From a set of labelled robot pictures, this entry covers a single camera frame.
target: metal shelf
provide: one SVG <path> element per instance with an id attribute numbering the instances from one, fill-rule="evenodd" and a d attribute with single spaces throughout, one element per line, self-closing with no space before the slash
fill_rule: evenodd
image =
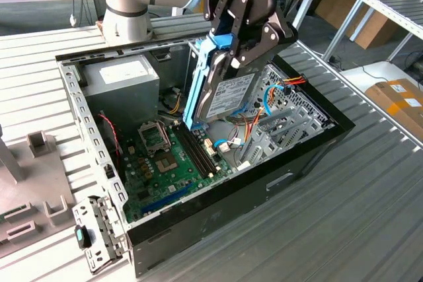
<path id="1" fill-rule="evenodd" d="M 363 2 L 423 40 L 423 0 L 363 0 Z"/>
<path id="2" fill-rule="evenodd" d="M 351 37 L 351 40 L 355 40 L 358 33 L 360 33 L 361 29 L 364 27 L 364 24 L 373 14 L 373 10 L 378 11 L 410 32 L 389 56 L 389 61 L 396 56 L 412 35 L 415 35 L 423 40 L 423 0 L 357 0 L 327 48 L 325 54 L 323 54 L 322 59 L 324 61 L 328 61 L 332 56 L 348 27 L 353 23 L 355 17 L 364 4 L 370 6 L 371 9 L 366 13 L 365 18 L 357 27 L 355 33 Z"/>

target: floor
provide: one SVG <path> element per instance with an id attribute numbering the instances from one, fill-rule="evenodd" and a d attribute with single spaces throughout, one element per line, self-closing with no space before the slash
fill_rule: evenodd
<path id="1" fill-rule="evenodd" d="M 80 2 L 76 1 L 76 16 L 78 16 L 79 5 Z M 69 16 L 71 12 L 71 1 L 2 4 L 0 36 L 69 28 Z M 150 12 L 153 14 L 152 17 L 155 15 L 170 15 L 171 13 L 170 9 L 156 6 L 152 6 Z M 81 26 L 93 24 L 96 20 L 95 16 L 93 0 L 85 0 Z M 294 16 L 295 11 L 291 13 L 289 19 L 293 20 Z M 299 38 L 311 49 L 323 53 L 335 33 L 336 29 L 320 17 L 307 16 L 299 29 Z M 345 37 L 335 52 L 337 60 L 341 61 L 337 64 L 343 69 L 351 69 L 358 65 L 384 60 L 405 35 L 405 30 L 399 28 L 389 43 L 367 50 L 362 49 L 359 45 L 349 41 Z M 423 42 L 417 38 L 413 38 L 403 48 L 401 54 L 394 60 L 394 63 L 401 69 L 404 69 L 404 61 L 408 53 L 416 50 L 423 50 Z M 417 58 L 416 55 L 408 58 L 407 65 L 410 65 L 413 59 Z"/>

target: workbench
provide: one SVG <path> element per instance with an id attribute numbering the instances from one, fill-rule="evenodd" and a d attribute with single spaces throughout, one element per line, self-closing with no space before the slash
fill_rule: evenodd
<path id="1" fill-rule="evenodd" d="M 183 24 L 202 21 L 201 15 L 167 19 L 153 19 L 155 29 L 180 32 Z M 10 123 L 3 139 L 14 143 L 39 129 L 54 135 L 76 201 L 99 188 L 54 56 L 105 46 L 93 26 L 0 38 L 0 122 Z M 141 280 L 417 282 L 423 274 L 422 145 L 301 42 L 280 55 L 356 127 L 310 175 Z M 120 261 L 92 278 L 73 228 L 0 259 L 0 281 L 133 276 L 132 266 Z"/>

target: ram slot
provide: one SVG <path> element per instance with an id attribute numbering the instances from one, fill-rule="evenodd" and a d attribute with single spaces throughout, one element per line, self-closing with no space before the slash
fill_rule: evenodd
<path id="1" fill-rule="evenodd" d="M 173 131 L 202 178 L 208 178 L 210 173 L 216 173 L 213 162 L 185 125 L 181 125 Z"/>

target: red cable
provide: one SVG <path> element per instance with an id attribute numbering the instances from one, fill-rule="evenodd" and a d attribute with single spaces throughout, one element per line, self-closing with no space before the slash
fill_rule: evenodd
<path id="1" fill-rule="evenodd" d="M 109 124 L 110 128 L 112 128 L 112 132 L 113 132 L 113 136 L 114 136 L 114 143 L 115 143 L 115 147 L 116 147 L 116 155 L 119 157 L 119 142 L 118 142 L 118 136 L 116 135 L 116 130 L 114 129 L 114 125 L 105 115 L 102 115 L 102 114 L 98 114 L 98 115 L 101 118 L 103 118 L 104 120 L 106 120 L 107 123 Z"/>

